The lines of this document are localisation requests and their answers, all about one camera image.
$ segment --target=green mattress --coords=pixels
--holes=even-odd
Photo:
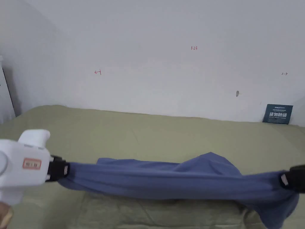
[[[47,148],[67,161],[100,157],[183,162],[213,152],[243,174],[305,164],[305,128],[41,106],[0,125],[0,138],[47,129]],[[304,197],[284,228],[305,225]],[[57,183],[26,190],[14,207],[14,229],[263,229],[256,212],[232,201],[144,201],[71,191]]]

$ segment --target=white wall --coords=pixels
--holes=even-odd
[[[294,105],[291,124],[305,126],[304,9],[275,0],[2,0],[0,54],[17,114],[61,104],[260,122],[269,103]]]

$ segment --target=blue towel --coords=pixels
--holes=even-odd
[[[71,163],[58,182],[69,189],[142,199],[235,200],[254,209],[268,229],[279,229],[299,194],[281,187],[285,171],[242,175],[212,152],[183,163],[100,158],[97,164]]]

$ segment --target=small sign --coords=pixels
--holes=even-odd
[[[289,124],[292,105],[267,104],[263,122]]]
[[[41,160],[33,158],[25,158],[23,161],[23,169],[36,169],[40,170]]]

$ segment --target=red arrow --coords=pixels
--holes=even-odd
[[[97,74],[98,72],[101,74],[101,70],[99,70],[99,71],[95,71],[94,73],[95,73],[95,74]]]

